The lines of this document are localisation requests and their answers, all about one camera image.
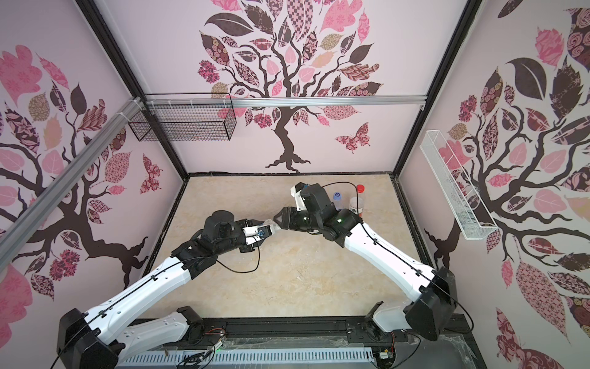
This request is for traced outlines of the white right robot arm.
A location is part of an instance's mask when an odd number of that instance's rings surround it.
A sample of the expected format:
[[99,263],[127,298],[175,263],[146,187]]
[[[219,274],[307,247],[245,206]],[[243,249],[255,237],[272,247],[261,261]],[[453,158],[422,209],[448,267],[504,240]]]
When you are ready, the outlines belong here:
[[406,296],[402,304],[380,302],[369,313],[383,333],[410,330],[436,341],[456,309],[456,278],[447,267],[435,269],[405,254],[379,236],[361,217],[360,209],[337,209],[321,184],[298,183],[290,189],[295,206],[282,208],[273,224],[282,230],[316,233],[372,264]]

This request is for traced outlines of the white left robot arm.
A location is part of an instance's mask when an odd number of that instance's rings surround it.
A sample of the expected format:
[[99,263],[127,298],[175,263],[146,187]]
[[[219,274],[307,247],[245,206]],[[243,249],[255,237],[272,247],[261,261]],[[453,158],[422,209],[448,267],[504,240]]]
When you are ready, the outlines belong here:
[[132,356],[181,340],[202,323],[190,307],[148,323],[135,319],[175,289],[194,280],[233,250],[252,252],[278,229],[271,221],[235,220],[216,211],[204,227],[173,250],[149,275],[104,303],[61,317],[56,360],[67,368],[115,368]]

